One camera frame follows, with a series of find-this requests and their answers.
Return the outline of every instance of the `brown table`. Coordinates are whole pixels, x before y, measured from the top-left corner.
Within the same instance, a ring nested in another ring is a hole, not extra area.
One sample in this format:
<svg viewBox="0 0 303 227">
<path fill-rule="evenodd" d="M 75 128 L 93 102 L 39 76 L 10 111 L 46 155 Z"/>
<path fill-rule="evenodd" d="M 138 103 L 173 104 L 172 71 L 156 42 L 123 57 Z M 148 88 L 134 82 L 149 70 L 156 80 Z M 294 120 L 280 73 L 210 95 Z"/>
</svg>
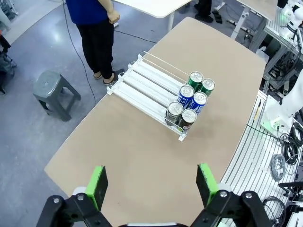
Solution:
<svg viewBox="0 0 303 227">
<path fill-rule="evenodd" d="M 265 67 L 257 55 L 192 18 L 180 22 L 149 53 L 216 82 L 184 141 L 121 98 L 106 95 L 45 168 L 71 195 L 76 187 L 87 185 L 95 166 L 105 165 L 109 187 L 102 212 L 113 226 L 191 224 L 203 207 L 196 165 L 207 162 L 220 181 L 250 116 Z"/>
</svg>

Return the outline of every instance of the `can dispenser rack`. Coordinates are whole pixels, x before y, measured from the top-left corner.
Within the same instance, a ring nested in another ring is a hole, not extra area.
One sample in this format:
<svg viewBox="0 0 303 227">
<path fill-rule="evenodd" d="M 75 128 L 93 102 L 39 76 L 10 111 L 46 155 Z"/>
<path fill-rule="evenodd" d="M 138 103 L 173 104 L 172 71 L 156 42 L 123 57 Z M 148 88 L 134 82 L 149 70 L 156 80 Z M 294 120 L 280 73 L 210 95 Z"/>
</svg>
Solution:
<svg viewBox="0 0 303 227">
<path fill-rule="evenodd" d="M 183 131 L 174 123 L 172 123 L 172 126 L 167 125 L 165 123 L 165 113 L 168 105 L 171 102 L 176 101 L 180 88 L 186 83 L 186 81 L 149 61 L 145 56 L 149 59 L 153 57 L 158 61 L 163 62 L 168 67 L 173 67 L 180 73 L 186 74 L 161 59 L 148 54 L 147 52 L 142 52 L 138 55 L 137 61 L 128 65 L 127 72 L 123 75 L 120 74 L 119 80 L 113 86 L 107 87 L 107 93 L 109 95 L 112 93 L 116 94 L 123 100 L 157 120 L 159 123 L 174 131 L 179 135 L 179 140 L 183 141 L 187 132 Z M 158 70 L 152 65 L 173 75 L 176 79 Z"/>
</svg>

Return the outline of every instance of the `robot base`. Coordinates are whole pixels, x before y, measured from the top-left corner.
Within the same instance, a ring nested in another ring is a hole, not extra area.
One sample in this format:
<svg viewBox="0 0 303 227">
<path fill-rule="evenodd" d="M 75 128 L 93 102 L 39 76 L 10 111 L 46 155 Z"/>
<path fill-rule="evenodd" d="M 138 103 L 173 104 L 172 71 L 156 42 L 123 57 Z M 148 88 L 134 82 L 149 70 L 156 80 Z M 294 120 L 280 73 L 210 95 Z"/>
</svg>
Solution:
<svg viewBox="0 0 303 227">
<path fill-rule="evenodd" d="M 270 107 L 277 104 L 277 101 L 272 96 L 267 96 L 265 107 L 262 112 L 260 125 L 270 132 L 274 137 L 279 138 L 283 133 L 289 134 L 293 125 L 293 118 L 284 118 L 274 122 L 274 119 L 269 119 L 267 112 L 270 111 Z"/>
</svg>

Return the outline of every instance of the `can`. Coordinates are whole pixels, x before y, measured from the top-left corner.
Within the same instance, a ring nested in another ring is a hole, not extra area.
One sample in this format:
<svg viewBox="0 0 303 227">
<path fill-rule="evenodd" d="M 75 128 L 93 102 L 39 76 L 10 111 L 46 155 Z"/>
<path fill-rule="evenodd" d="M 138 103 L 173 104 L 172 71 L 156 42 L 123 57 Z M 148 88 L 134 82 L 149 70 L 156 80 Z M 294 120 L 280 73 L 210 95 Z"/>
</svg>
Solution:
<svg viewBox="0 0 303 227">
<path fill-rule="evenodd" d="M 183 85 L 179 91 L 177 102 L 181 103 L 184 109 L 189 104 L 191 98 L 193 97 L 195 91 L 190 85 Z"/>
<path fill-rule="evenodd" d="M 192 109 L 186 109 L 183 111 L 179 121 L 179 131 L 187 131 L 197 120 L 197 114 Z"/>
<path fill-rule="evenodd" d="M 183 112 L 183 106 L 178 102 L 171 102 L 165 113 L 165 123 L 172 126 L 177 124 Z"/>
<path fill-rule="evenodd" d="M 207 95 L 207 97 L 209 97 L 209 95 L 211 94 L 211 92 L 214 90 L 215 87 L 216 84 L 214 83 L 214 81 L 212 79 L 206 78 L 203 80 L 199 91 L 204 92 Z"/>
<path fill-rule="evenodd" d="M 188 78 L 186 85 L 190 85 L 196 91 L 201 87 L 203 81 L 203 75 L 200 72 L 192 72 Z"/>
<path fill-rule="evenodd" d="M 197 114 L 199 114 L 207 103 L 207 95 L 203 93 L 202 91 L 198 91 L 194 94 L 194 97 L 190 101 L 188 107 L 189 109 L 193 109 Z"/>
</svg>

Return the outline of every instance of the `black pants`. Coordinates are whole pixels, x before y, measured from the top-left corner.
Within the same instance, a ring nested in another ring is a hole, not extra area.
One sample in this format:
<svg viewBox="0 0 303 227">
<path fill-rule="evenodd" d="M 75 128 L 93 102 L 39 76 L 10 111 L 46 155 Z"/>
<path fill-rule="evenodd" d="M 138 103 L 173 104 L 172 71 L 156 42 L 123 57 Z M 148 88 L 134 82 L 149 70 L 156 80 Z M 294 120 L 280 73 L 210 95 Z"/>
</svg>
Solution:
<svg viewBox="0 0 303 227">
<path fill-rule="evenodd" d="M 198 14 L 201 17 L 207 17 L 210 15 L 212 9 L 212 0 L 199 0 Z"/>
<path fill-rule="evenodd" d="M 112 48 L 114 44 L 114 25 L 108 20 L 94 25 L 77 25 L 82 37 L 85 59 L 91 68 L 101 72 L 105 79 L 113 73 Z"/>
</svg>

